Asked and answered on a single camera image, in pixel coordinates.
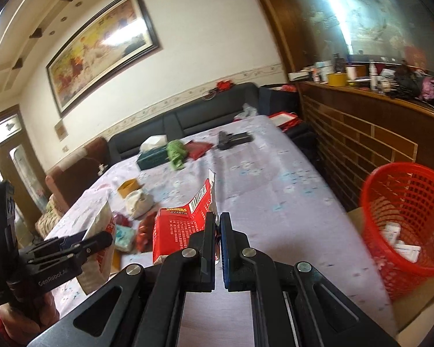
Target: door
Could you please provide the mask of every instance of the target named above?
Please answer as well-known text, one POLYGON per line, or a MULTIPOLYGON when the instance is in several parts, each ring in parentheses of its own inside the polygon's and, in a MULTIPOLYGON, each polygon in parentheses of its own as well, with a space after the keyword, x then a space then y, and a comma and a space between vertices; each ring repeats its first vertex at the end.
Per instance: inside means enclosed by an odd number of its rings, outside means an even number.
POLYGON ((0 178, 15 188, 15 202, 31 233, 45 211, 50 192, 45 172, 35 155, 18 106, 0 113, 0 178))

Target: red sleeve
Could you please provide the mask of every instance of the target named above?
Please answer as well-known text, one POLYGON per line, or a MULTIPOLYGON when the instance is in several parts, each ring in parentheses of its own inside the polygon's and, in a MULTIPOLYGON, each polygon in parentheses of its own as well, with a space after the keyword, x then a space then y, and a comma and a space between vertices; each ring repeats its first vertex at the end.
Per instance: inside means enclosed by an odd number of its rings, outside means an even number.
POLYGON ((11 339, 8 336, 1 318, 0 318, 0 334, 3 336, 3 338, 6 340, 6 342, 9 344, 10 347, 21 347, 20 344, 17 344, 13 339, 11 339))

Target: yellow box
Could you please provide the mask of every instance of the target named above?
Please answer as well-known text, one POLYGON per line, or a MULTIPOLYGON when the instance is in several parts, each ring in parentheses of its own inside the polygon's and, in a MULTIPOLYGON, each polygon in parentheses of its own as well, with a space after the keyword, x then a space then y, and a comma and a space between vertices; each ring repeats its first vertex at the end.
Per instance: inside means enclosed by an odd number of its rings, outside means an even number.
POLYGON ((347 73, 328 74, 329 86, 345 86, 347 84, 347 73))
POLYGON ((126 198, 131 192, 140 189, 141 185, 138 183, 136 178, 131 178, 125 181, 121 186, 118 187, 117 192, 122 198, 126 198))

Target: brown chair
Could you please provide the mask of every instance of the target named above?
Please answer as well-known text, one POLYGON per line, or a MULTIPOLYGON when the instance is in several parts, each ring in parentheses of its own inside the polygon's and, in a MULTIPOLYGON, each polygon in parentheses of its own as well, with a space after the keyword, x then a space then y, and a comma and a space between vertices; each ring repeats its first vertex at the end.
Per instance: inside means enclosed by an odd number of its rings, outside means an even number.
POLYGON ((95 183, 100 164, 110 164, 108 142, 103 137, 77 149, 50 171, 45 183, 64 212, 95 183))

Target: blue gripper pad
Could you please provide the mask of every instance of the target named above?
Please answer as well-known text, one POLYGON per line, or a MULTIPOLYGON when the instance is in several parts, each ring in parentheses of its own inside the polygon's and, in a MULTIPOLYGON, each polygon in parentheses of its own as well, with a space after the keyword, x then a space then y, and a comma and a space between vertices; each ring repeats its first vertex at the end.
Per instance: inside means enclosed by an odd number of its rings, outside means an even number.
POLYGON ((230 263, 228 261, 228 252, 227 252, 227 234, 225 231, 225 223, 220 221, 220 232, 221 232, 221 241, 220 241, 220 250, 222 252, 222 272, 223 272, 223 283, 225 284, 225 288, 228 289, 228 284, 230 281, 230 263))

